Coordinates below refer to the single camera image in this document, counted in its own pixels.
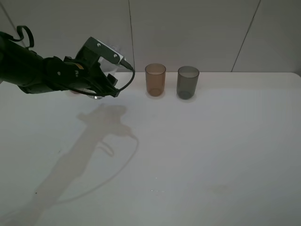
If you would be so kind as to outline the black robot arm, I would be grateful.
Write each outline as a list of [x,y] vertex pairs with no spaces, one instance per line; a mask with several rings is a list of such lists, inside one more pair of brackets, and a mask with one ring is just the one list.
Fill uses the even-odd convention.
[[7,33],[0,34],[0,79],[17,85],[26,94],[54,91],[81,91],[98,96],[117,97],[117,79],[106,76],[99,58],[113,54],[90,37],[75,58],[43,58],[36,52],[17,45]]

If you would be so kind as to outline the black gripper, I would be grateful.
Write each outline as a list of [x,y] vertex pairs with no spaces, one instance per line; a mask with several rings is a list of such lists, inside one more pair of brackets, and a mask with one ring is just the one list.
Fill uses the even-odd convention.
[[101,72],[99,57],[81,56],[65,57],[64,60],[54,56],[44,59],[44,92],[89,89],[97,96],[117,97],[120,90],[116,88],[118,80]]

